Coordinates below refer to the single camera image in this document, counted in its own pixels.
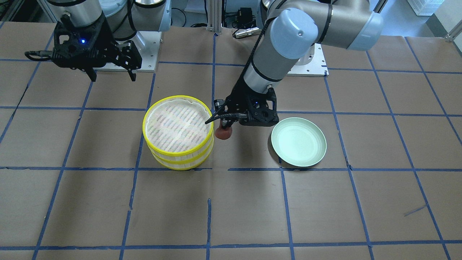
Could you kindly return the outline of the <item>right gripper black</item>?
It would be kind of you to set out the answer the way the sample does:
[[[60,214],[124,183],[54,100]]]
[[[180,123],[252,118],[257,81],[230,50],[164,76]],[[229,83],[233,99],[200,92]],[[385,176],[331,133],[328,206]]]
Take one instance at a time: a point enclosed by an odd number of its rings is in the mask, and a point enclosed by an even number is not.
[[[136,81],[142,57],[132,40],[117,43],[103,14],[84,27],[76,27],[70,18],[62,15],[54,29],[53,63],[61,68],[79,69],[91,82],[97,80],[95,68],[112,63],[124,68],[131,81]]]

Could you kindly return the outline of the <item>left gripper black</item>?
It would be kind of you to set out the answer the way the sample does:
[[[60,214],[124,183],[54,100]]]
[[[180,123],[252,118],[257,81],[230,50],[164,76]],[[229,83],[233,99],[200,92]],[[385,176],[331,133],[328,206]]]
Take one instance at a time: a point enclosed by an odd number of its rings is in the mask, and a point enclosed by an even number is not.
[[[267,87],[266,93],[259,93],[252,90],[244,81],[239,78],[236,85],[233,87],[231,94],[226,98],[229,102],[232,102],[233,106],[240,107],[241,111],[246,111],[249,115],[248,119],[238,120],[241,125],[244,126],[262,126],[271,127],[279,123],[279,117],[276,111],[277,99],[276,93],[272,85]],[[205,124],[220,120],[218,125],[221,125],[221,129],[229,130],[233,123],[230,119],[230,113],[226,110],[216,111]]]

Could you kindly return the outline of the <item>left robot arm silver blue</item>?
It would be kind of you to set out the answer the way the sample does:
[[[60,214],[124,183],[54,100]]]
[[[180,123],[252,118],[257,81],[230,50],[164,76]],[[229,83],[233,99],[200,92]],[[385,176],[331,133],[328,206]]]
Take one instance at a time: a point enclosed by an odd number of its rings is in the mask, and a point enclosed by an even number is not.
[[[270,127],[279,122],[275,87],[312,46],[367,51],[381,36],[384,19],[368,0],[274,0],[250,56],[226,99],[214,101],[206,124],[238,122]]]

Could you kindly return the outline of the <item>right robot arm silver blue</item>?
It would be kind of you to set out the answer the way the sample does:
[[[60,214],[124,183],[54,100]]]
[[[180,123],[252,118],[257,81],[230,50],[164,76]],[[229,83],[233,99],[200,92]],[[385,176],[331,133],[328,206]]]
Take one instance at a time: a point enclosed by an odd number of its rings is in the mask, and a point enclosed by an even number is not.
[[[53,48],[38,55],[96,81],[97,70],[155,72],[170,0],[48,0],[57,19]]]

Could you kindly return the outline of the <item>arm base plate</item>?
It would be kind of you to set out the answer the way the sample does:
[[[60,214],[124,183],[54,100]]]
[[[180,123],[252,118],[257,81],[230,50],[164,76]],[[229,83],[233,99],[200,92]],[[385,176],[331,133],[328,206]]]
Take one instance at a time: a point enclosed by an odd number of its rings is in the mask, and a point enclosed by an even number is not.
[[[127,40],[132,40],[142,58],[140,68],[137,72],[155,72],[159,50],[162,40],[162,32],[156,31],[133,31],[132,29],[119,29],[112,33],[114,40],[122,44]]]
[[[300,58],[287,74],[287,76],[305,77],[325,77],[328,75],[322,46],[318,43],[311,46],[307,54]]]

